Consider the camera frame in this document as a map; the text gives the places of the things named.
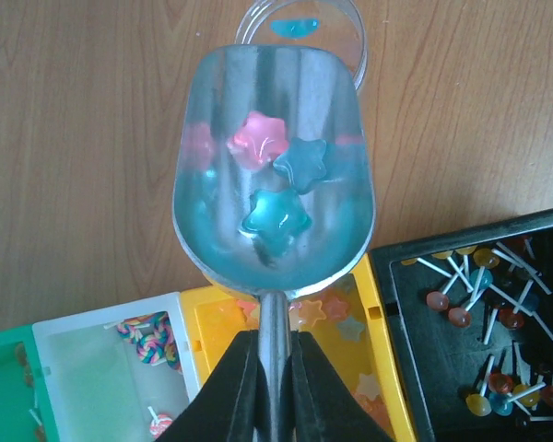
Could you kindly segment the silver metal scoop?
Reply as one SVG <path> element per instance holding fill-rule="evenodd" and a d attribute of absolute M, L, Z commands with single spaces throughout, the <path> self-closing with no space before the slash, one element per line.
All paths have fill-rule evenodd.
<path fill-rule="evenodd" d="M 259 303 L 262 441 L 293 436 L 289 306 L 358 263 L 375 211 L 358 93 L 338 56 L 234 44 L 200 61 L 173 223 L 210 281 Z"/>

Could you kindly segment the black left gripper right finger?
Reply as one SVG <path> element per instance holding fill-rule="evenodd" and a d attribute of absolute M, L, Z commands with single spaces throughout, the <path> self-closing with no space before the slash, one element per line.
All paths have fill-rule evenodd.
<path fill-rule="evenodd" d="M 298 441 L 392 439 L 359 406 L 309 332 L 291 334 L 291 381 Z"/>

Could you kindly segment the clear plastic jar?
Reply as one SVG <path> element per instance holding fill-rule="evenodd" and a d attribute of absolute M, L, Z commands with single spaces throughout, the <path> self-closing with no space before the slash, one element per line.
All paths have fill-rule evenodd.
<path fill-rule="evenodd" d="M 368 67 L 365 23 L 353 1 L 255 1 L 235 33 L 237 44 L 300 45 L 342 60 L 361 89 Z"/>

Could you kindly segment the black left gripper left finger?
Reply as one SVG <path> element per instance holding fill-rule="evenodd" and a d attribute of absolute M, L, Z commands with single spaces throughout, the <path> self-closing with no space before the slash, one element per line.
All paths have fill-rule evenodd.
<path fill-rule="evenodd" d="M 258 332 L 240 331 L 187 408 L 157 437 L 163 442 L 253 439 Z"/>

